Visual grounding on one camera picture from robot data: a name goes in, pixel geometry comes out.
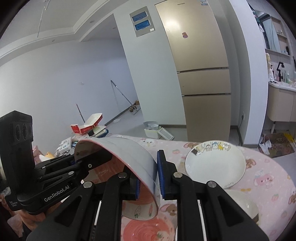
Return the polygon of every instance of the hanging wire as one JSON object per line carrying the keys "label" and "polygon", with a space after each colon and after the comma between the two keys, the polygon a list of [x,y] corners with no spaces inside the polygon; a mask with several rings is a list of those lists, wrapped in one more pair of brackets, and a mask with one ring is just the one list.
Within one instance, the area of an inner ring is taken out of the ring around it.
{"label": "hanging wire", "polygon": [[40,32],[40,26],[41,26],[41,22],[42,22],[43,13],[44,13],[44,11],[47,10],[49,2],[50,2],[50,0],[48,0],[47,4],[46,3],[44,4],[44,7],[42,9],[41,18],[40,18],[39,27],[38,27],[37,38],[39,37],[39,32]]}

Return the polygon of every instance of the faucet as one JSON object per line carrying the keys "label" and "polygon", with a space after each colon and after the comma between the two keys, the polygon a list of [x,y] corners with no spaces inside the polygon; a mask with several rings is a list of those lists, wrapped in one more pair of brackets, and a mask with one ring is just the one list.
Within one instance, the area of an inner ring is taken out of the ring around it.
{"label": "faucet", "polygon": [[281,75],[281,70],[279,69],[280,64],[281,64],[281,67],[282,67],[282,68],[285,67],[283,62],[279,62],[279,65],[278,65],[278,67],[277,67],[277,69],[276,69],[276,70],[279,72],[279,81],[281,81],[281,80],[284,78],[284,77]]}

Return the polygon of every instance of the vanity cabinet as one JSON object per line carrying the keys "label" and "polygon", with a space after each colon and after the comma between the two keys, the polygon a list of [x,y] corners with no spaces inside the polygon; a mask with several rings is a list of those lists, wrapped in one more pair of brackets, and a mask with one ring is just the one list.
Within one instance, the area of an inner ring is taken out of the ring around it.
{"label": "vanity cabinet", "polygon": [[269,85],[266,114],[272,121],[296,122],[296,92]]}

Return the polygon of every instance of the open red and white box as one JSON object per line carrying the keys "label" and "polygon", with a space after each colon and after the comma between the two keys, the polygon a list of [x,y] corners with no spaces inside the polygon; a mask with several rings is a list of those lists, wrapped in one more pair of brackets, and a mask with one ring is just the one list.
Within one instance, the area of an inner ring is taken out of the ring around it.
{"label": "open red and white box", "polygon": [[96,127],[102,118],[102,113],[92,114],[84,123],[84,125],[79,126],[78,124],[74,124],[71,125],[71,128],[74,133],[83,134]]}

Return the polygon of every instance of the refrigerator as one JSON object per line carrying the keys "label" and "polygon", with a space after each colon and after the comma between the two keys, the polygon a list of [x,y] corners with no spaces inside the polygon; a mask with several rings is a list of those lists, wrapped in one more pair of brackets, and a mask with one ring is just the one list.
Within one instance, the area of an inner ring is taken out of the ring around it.
{"label": "refrigerator", "polygon": [[188,141],[228,141],[229,66],[211,7],[199,0],[166,0],[155,6],[176,65]]}

